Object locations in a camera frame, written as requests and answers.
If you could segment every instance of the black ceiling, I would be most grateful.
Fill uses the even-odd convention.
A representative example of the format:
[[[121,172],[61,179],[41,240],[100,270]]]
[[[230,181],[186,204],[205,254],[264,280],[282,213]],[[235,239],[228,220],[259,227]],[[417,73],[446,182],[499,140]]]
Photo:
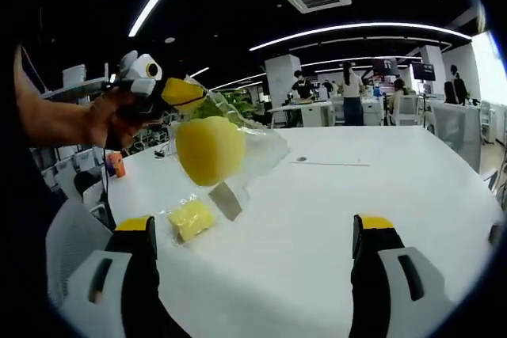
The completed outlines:
[[[135,38],[128,32],[147,0],[49,0],[43,9],[45,47],[57,73],[85,63],[89,74],[105,61],[117,63],[129,49],[150,53],[165,74],[182,76],[206,66],[197,77],[208,88],[262,72],[266,59],[292,53],[301,63],[373,55],[406,55],[426,43],[415,40],[367,40],[368,36],[402,36],[441,40],[463,39],[438,32],[406,28],[361,28],[325,32],[249,51],[267,41],[331,25],[398,21],[446,27],[471,6],[471,0],[352,0],[350,6],[301,14],[286,0],[161,0]],[[464,31],[476,32],[475,23]],[[164,39],[174,37],[172,44]],[[357,37],[362,40],[308,44]],[[309,66],[306,71],[335,67]]]

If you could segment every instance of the orange object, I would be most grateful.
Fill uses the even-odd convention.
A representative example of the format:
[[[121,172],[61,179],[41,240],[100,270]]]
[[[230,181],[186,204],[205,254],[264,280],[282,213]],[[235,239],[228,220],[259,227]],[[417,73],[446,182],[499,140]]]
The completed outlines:
[[[108,160],[114,168],[117,177],[123,177],[125,172],[124,158],[121,157],[120,152],[114,152],[108,155]]]

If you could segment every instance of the computer monitor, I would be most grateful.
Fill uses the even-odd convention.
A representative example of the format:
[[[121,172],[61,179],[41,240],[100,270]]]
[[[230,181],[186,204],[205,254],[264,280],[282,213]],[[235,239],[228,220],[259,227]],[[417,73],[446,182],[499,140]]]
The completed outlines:
[[[431,63],[412,63],[414,78],[422,81],[435,81],[435,68]]]
[[[373,73],[379,75],[398,74],[398,63],[396,59],[373,59]]]

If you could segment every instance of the jeans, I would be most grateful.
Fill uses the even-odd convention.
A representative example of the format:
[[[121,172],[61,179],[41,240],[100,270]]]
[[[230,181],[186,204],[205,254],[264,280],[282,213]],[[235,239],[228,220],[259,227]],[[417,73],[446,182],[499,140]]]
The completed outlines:
[[[364,126],[363,105],[359,97],[343,98],[345,126]]]

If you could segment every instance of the human hand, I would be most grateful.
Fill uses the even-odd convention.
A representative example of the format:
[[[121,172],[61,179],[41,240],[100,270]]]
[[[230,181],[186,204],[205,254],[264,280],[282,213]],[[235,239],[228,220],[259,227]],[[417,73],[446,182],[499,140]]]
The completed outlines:
[[[112,89],[93,101],[85,112],[85,131],[90,144],[105,146],[108,133],[111,133],[122,147],[129,147],[143,124],[122,119],[116,112],[120,106],[132,104],[134,100],[132,93]]]

